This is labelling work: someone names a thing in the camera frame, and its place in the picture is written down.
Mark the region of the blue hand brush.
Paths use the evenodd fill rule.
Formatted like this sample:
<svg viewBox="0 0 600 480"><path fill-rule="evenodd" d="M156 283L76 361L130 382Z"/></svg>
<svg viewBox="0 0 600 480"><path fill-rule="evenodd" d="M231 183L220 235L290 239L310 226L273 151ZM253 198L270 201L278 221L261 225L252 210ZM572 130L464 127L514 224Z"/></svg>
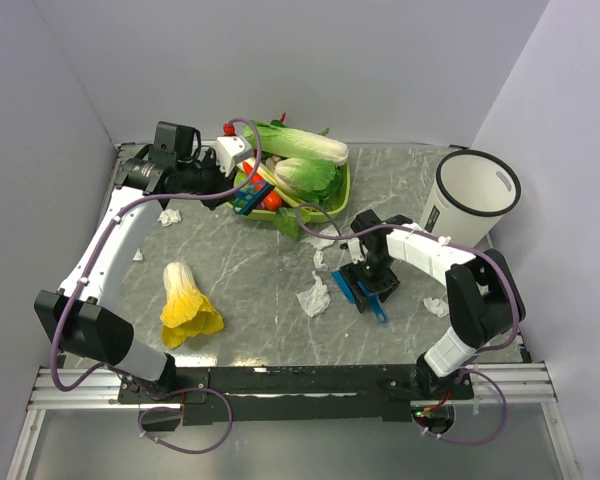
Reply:
<svg viewBox="0 0 600 480"><path fill-rule="evenodd" d="M247 185L235 194L232 203L234 213L241 216L249 215L273 191L274 186L265 180Z"/></svg>

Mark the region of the blue dustpan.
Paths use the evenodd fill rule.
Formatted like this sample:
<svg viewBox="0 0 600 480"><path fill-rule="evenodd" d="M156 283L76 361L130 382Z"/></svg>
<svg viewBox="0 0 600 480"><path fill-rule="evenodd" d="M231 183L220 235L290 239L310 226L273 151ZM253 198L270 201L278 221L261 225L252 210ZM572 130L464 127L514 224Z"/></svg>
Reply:
<svg viewBox="0 0 600 480"><path fill-rule="evenodd" d="M389 317L384 310L380 292L370 290L352 270L340 268L333 271L331 276L347 301L354 304L359 313L370 310L380 324L388 323Z"/></svg>

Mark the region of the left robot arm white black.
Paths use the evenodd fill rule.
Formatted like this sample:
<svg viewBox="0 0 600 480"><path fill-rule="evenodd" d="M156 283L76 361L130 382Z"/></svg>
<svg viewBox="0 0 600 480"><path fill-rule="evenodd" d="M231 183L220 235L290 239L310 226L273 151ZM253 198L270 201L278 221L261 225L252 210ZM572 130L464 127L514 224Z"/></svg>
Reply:
<svg viewBox="0 0 600 480"><path fill-rule="evenodd" d="M61 380L58 358L70 353L130 377L156 402L175 395L173 356L138 340L133 325L112 308L133 256L168 203L194 200L214 209L234 199L236 167L253 146L232 122L214 145L205 146L199 130L161 121L153 143L121 164L105 215L80 261L55 291L41 291L34 301L51 340L50 373L58 390L70 392L89 376L83 373L71 384Z"/></svg>

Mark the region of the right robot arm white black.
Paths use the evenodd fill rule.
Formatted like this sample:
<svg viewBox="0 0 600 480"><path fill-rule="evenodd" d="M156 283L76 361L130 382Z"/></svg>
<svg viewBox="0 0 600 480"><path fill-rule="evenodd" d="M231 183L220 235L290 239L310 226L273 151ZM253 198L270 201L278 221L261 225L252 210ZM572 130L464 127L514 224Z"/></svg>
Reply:
<svg viewBox="0 0 600 480"><path fill-rule="evenodd" d="M411 219L380 219L372 210L358 214L346 245L350 263L332 276L359 312L370 310L385 324L384 302L400 281L391 267L404 262L439 282L446 290L450 326L415 366L418 390L439 398L461 367L505 333L515 335L525 307L504 256L461 247L447 237L425 233Z"/></svg>

